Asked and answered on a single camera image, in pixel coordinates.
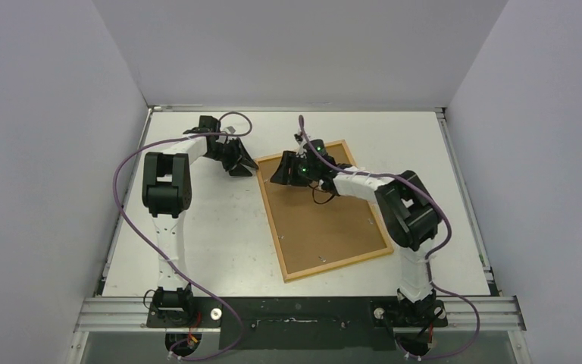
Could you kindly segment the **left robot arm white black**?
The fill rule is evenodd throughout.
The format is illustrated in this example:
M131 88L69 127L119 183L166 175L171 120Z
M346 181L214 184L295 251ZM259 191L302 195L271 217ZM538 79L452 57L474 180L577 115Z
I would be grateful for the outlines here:
M183 226L192 202L190 167L199 158L220 162L231 177L251 177L257 171L239 134L221 120L203 115L185 140L161 152L147 152L142 176L142 203L157 234L158 286L149 305L149 320L171 327L193 325L203 319L185 277Z

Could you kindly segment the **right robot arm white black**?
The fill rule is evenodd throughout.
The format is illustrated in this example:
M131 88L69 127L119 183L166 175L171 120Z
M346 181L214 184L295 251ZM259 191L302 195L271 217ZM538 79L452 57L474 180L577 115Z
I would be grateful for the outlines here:
M311 187L332 196L347 196L375 204L386 231L399 248L401 276L397 289L399 318L407 326L445 326L444 306L432 285L426 255L432 248L442 218L413 171L396 177L372 174L339 163L322 140L302 142L285 151L268 179L279 185Z

